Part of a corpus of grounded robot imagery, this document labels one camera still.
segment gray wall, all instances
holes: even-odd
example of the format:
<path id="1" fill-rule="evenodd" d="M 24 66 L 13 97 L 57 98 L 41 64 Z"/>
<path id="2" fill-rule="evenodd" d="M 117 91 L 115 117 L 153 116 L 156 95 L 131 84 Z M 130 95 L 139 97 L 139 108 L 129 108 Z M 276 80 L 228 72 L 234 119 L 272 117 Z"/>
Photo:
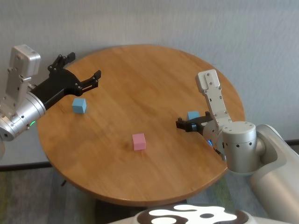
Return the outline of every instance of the gray wall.
<path id="1" fill-rule="evenodd" d="M 190 52 L 235 85 L 248 121 L 299 138 L 297 0 L 2 0 L 0 93 L 22 43 L 42 56 L 36 82 L 59 53 L 140 43 Z"/>

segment wooden table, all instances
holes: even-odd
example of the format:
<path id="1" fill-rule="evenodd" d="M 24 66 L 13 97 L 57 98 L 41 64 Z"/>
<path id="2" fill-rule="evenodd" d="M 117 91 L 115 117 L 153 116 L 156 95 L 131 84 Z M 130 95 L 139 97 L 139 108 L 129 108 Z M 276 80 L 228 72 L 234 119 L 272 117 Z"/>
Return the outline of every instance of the wooden table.
<path id="1" fill-rule="evenodd" d="M 198 57 L 156 45 L 114 47 L 68 69 L 80 80 L 97 70 L 97 89 L 85 93 L 87 113 L 72 112 L 67 96 L 38 121 L 45 153 L 59 173 L 97 199 L 128 206 L 174 203 L 206 189 L 227 170 L 199 133 L 176 128 L 188 111 L 208 110 L 195 76 L 214 68 Z M 241 100 L 219 72 L 233 120 L 244 120 Z M 132 134 L 146 149 L 134 151 Z"/>

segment table top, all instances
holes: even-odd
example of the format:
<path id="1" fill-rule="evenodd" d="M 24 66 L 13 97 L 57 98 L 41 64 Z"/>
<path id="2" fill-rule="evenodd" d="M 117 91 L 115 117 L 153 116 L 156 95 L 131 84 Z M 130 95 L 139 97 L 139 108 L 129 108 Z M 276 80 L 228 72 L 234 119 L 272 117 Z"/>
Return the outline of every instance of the table top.
<path id="1" fill-rule="evenodd" d="M 157 45 L 104 49 L 68 68 L 79 80 L 102 71 L 86 92 L 86 114 L 75 114 L 66 96 L 38 122 L 43 149 L 60 174 L 97 199 L 129 206 L 174 203 L 195 195 L 227 170 L 196 132 L 176 128 L 188 111 L 208 111 L 195 76 L 216 69 L 180 50 Z M 244 120 L 241 100 L 217 70 L 232 120 Z M 146 149 L 133 150 L 144 133 Z"/>

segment floor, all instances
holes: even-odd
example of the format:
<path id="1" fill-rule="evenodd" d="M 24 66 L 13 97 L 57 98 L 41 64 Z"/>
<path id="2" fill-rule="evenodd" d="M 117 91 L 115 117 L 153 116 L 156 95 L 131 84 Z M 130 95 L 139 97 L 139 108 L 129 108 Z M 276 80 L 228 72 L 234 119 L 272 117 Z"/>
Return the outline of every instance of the floor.
<path id="1" fill-rule="evenodd" d="M 53 168 L 0 173 L 0 224 L 98 224 L 96 200 L 63 183 Z M 227 173 L 188 203 L 208 203 L 267 217 L 249 178 Z"/>

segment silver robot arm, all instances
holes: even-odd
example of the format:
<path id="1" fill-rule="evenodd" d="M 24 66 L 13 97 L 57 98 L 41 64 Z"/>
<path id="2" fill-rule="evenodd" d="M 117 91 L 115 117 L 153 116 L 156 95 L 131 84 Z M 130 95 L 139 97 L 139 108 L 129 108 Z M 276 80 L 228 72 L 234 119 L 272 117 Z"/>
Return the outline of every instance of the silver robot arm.
<path id="1" fill-rule="evenodd" d="M 196 83 L 209 112 L 189 121 L 179 118 L 177 128 L 190 132 L 196 124 L 230 171 L 252 175 L 253 192 L 271 218 L 299 223 L 299 156 L 271 126 L 231 120 L 215 70 L 200 72 Z"/>
<path id="2" fill-rule="evenodd" d="M 75 60 L 75 53 L 59 55 L 48 67 L 49 78 L 34 86 L 29 82 L 38 73 L 41 57 L 27 45 L 12 48 L 5 95 L 0 99 L 0 159 L 4 155 L 4 141 L 12 141 L 36 123 L 46 111 L 66 95 L 81 96 L 98 87 L 101 71 L 80 82 L 64 69 Z"/>

